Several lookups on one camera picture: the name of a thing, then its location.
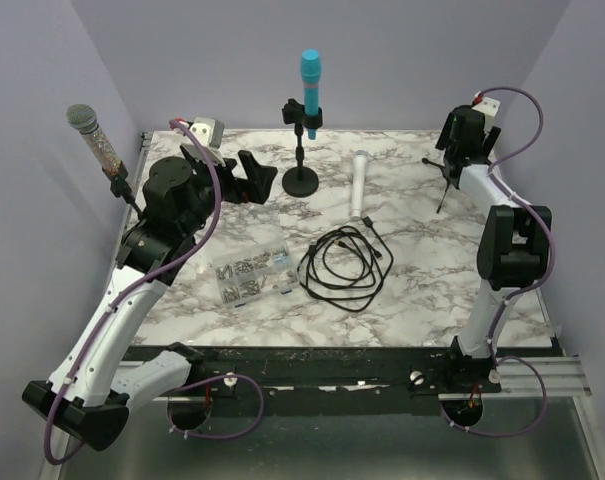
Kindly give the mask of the black round-base mic stand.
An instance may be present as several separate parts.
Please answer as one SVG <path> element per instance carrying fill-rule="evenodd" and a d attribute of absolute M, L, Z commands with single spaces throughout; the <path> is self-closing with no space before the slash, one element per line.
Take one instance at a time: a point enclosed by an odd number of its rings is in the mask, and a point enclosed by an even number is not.
<path fill-rule="evenodd" d="M 284 191 L 295 198 L 306 198 L 313 195 L 319 186 L 316 172 L 304 165 L 305 152 L 303 147 L 303 133 L 309 129 L 319 129 L 323 126 L 323 112 L 308 115 L 305 106 L 297 100 L 290 98 L 281 109 L 285 125 L 292 125 L 296 136 L 295 160 L 296 166 L 288 169 L 282 178 Z"/>

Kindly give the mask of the black desk mic stand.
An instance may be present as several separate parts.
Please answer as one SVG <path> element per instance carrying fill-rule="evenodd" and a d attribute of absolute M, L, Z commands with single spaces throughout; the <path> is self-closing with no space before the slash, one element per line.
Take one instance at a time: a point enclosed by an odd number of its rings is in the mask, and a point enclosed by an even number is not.
<path fill-rule="evenodd" d="M 116 171 L 102 169 L 110 182 L 110 191 L 116 198 L 122 198 L 136 212 L 139 220 L 143 218 L 143 211 L 136 202 L 131 185 L 128 182 L 128 170 L 121 163 Z"/>

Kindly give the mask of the white microphone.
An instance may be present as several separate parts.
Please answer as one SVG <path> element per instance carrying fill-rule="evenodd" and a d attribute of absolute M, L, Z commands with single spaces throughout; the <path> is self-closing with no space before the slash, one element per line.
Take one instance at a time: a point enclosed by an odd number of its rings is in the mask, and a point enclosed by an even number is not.
<path fill-rule="evenodd" d="M 352 194 L 351 211 L 352 220 L 359 220 L 362 216 L 364 183 L 368 164 L 368 153 L 359 150 L 355 153 L 352 163 Z"/>

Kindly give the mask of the blue microphone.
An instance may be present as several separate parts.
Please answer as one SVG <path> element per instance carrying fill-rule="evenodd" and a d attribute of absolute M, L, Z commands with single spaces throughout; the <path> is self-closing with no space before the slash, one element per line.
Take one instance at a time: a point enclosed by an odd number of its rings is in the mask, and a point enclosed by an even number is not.
<path fill-rule="evenodd" d="M 319 82 L 322 74 L 322 64 L 320 53 L 315 49 L 307 49 L 302 53 L 300 60 L 300 74 L 304 90 L 304 110 L 305 115 L 313 120 L 312 124 L 317 125 L 316 118 L 320 113 L 319 107 Z M 308 138 L 316 139 L 317 126 L 306 127 Z"/>

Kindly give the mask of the glitter silver microphone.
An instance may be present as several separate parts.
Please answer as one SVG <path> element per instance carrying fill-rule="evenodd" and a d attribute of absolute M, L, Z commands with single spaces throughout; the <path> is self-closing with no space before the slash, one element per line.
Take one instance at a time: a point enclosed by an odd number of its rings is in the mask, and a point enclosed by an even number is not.
<path fill-rule="evenodd" d="M 109 177 L 116 176 L 122 161 L 100 127 L 95 110 L 86 104 L 73 104 L 67 108 L 66 119 L 84 139 L 102 170 Z"/>

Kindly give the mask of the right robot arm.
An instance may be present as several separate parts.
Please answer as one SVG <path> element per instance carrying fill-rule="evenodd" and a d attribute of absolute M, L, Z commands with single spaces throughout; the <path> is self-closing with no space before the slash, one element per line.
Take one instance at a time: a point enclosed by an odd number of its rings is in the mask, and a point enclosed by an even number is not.
<path fill-rule="evenodd" d="M 495 176 L 489 154 L 500 134 L 493 125 L 499 104 L 461 105 L 447 116 L 436 142 L 448 189 L 466 194 L 485 215 L 476 255 L 480 289 L 470 318 L 454 344 L 464 357 L 446 362 L 442 379 L 462 392 L 478 380 L 473 359 L 495 353 L 507 314 L 518 298 L 548 273 L 551 211 L 532 206 Z"/>

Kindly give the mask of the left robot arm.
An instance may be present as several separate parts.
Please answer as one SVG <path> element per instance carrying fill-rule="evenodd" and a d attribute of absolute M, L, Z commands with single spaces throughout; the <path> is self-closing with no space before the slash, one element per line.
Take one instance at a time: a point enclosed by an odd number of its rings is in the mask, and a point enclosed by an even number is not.
<path fill-rule="evenodd" d="M 47 421 L 95 451 L 108 448 L 129 416 L 156 397 L 206 393 L 211 368 L 195 349 L 174 343 L 127 374 L 118 371 L 133 336 L 173 284 L 181 257 L 204 244 L 196 233 L 217 215 L 216 197 L 263 204 L 278 173 L 241 150 L 210 172 L 186 147 L 156 161 L 142 187 L 141 219 L 123 236 L 98 308 L 63 363 L 46 380 L 32 380 L 22 399 Z"/>

